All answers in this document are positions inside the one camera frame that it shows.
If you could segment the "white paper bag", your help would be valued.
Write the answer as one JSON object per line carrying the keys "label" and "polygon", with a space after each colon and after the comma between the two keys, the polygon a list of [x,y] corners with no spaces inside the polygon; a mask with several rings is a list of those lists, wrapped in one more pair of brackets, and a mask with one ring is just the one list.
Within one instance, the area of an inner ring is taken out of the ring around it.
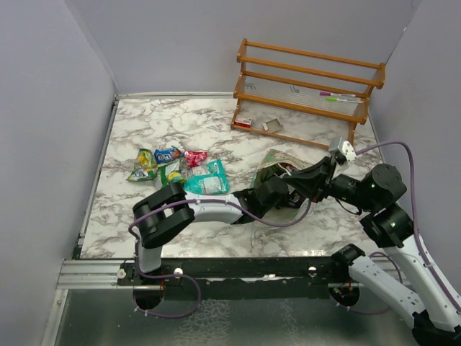
{"label": "white paper bag", "polygon": [[[270,183],[273,177],[282,179],[309,166],[310,163],[302,159],[272,148],[268,150],[260,165],[258,165],[250,188],[257,191],[261,190],[262,192],[269,192],[269,190],[273,189],[278,191],[279,188]],[[279,201],[278,205],[273,205],[266,213],[270,217],[280,214],[283,222],[287,221],[289,216],[291,217],[289,223],[298,222],[302,219],[301,216],[298,216],[298,213],[304,202],[305,197],[295,192],[295,189],[288,185],[287,195]]]}

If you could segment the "pink snack packet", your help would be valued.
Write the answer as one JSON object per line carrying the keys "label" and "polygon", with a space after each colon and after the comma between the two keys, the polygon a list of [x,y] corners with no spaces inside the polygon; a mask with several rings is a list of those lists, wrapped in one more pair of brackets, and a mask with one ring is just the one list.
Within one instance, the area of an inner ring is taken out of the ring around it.
{"label": "pink snack packet", "polygon": [[207,159],[207,152],[186,150],[184,152],[184,159],[188,168],[194,168]]}

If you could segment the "blue M&M packet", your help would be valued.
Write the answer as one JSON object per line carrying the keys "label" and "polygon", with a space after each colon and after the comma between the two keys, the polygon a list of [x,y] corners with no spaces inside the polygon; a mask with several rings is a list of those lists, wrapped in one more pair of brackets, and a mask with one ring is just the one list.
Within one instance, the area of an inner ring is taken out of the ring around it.
{"label": "blue M&M packet", "polygon": [[159,166],[168,164],[184,156],[183,152],[175,146],[167,149],[156,149],[153,155],[157,165]]}

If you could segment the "yellow green snack packet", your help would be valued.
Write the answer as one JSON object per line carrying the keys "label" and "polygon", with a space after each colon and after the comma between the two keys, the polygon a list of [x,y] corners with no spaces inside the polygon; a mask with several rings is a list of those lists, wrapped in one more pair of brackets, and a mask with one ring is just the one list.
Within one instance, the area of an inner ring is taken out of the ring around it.
{"label": "yellow green snack packet", "polygon": [[154,180],[157,176],[158,165],[153,152],[140,148],[135,159],[133,170],[126,178],[128,182],[145,182]]}

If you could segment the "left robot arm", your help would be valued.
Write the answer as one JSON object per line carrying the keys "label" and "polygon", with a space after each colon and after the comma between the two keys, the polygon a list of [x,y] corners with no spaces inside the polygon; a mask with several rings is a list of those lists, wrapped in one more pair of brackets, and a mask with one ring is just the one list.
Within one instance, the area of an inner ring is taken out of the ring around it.
{"label": "left robot arm", "polygon": [[143,284],[154,283],[161,267],[164,245],[191,223],[246,224],[261,221],[273,208],[288,204],[290,189],[280,177],[271,177],[257,188],[228,195],[198,195],[172,183],[133,206],[138,228],[138,263],[134,276]]}

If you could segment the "green marker pen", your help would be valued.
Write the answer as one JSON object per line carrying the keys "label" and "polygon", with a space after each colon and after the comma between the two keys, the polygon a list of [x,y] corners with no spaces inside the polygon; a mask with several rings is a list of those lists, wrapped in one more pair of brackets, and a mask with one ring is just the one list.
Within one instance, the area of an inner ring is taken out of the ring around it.
{"label": "green marker pen", "polygon": [[325,100],[328,102],[346,102],[346,103],[354,103],[354,104],[363,104],[364,101],[362,99],[353,98],[340,98],[340,97],[325,97]]}

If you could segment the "pink marker pen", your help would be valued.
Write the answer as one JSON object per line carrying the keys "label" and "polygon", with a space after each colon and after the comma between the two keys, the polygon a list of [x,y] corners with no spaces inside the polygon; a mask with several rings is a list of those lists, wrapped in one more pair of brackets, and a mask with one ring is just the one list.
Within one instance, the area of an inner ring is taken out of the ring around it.
{"label": "pink marker pen", "polygon": [[319,96],[324,97],[357,97],[355,94],[333,93],[333,92],[319,92]]}

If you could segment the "wooden shelf rack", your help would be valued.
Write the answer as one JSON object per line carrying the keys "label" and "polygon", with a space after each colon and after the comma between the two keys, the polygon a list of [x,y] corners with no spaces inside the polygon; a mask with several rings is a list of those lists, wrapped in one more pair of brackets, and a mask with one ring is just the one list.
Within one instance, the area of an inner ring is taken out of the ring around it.
{"label": "wooden shelf rack", "polygon": [[[242,39],[236,61],[240,66],[233,91],[236,109],[233,130],[327,147],[342,136],[350,143],[357,128],[368,120],[370,97],[385,85],[385,63],[370,63]],[[363,104],[328,102],[319,92],[355,94],[340,97]],[[238,117],[253,120],[250,128],[234,125]],[[262,124],[279,119],[283,129],[263,130]]]}

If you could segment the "red white small box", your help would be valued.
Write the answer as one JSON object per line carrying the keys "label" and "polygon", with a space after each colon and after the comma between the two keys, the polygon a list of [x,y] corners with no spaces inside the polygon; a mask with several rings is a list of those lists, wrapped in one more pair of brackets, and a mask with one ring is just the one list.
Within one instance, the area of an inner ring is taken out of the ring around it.
{"label": "red white small box", "polygon": [[234,125],[250,128],[252,126],[252,122],[253,120],[251,118],[238,116],[234,121]]}

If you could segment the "teal snack packet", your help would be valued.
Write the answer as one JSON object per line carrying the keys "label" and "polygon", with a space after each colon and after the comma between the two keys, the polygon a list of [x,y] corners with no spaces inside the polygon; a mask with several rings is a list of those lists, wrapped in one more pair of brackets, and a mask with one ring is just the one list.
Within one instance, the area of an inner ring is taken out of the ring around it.
{"label": "teal snack packet", "polygon": [[229,184],[220,159],[201,164],[186,171],[184,189],[198,195],[222,195],[229,191]]}

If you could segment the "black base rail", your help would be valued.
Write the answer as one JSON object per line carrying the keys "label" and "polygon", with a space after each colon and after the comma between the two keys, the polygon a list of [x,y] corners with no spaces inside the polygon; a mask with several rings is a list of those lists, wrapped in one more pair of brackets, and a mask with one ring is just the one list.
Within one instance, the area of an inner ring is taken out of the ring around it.
{"label": "black base rail", "polygon": [[330,257],[166,258],[143,277],[131,259],[72,260],[59,283],[73,289],[133,290],[144,305],[161,301],[328,298],[332,287],[351,288],[344,264]]}

